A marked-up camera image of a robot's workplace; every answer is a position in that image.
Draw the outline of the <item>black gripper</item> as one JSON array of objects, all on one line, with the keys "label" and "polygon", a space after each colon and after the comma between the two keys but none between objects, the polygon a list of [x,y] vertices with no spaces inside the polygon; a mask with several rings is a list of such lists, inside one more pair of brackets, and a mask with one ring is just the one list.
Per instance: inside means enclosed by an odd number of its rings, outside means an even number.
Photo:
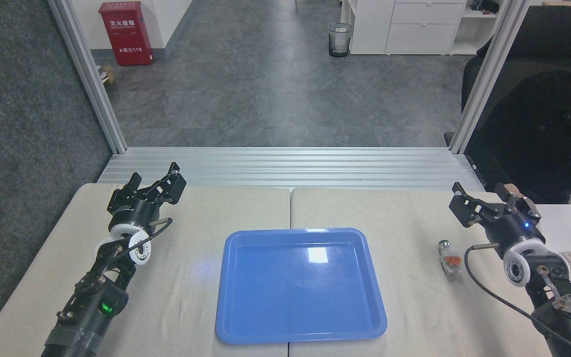
[{"label": "black gripper", "polygon": [[153,231],[151,222],[159,219],[161,205],[165,202],[176,205],[187,183],[176,162],[171,163],[168,173],[161,180],[140,189],[140,199],[136,199],[140,183],[140,174],[134,172],[127,184],[114,190],[108,211],[115,212],[115,225],[129,224]]},{"label": "black gripper", "polygon": [[538,239],[546,243],[535,223],[541,220],[541,213],[529,197],[519,197],[498,183],[495,193],[506,204],[505,215],[500,216],[502,203],[487,203],[471,197],[458,181],[453,184],[452,192],[454,196],[449,203],[451,212],[465,228],[485,221],[487,238],[489,242],[498,244],[495,251],[500,257],[517,242]]}]

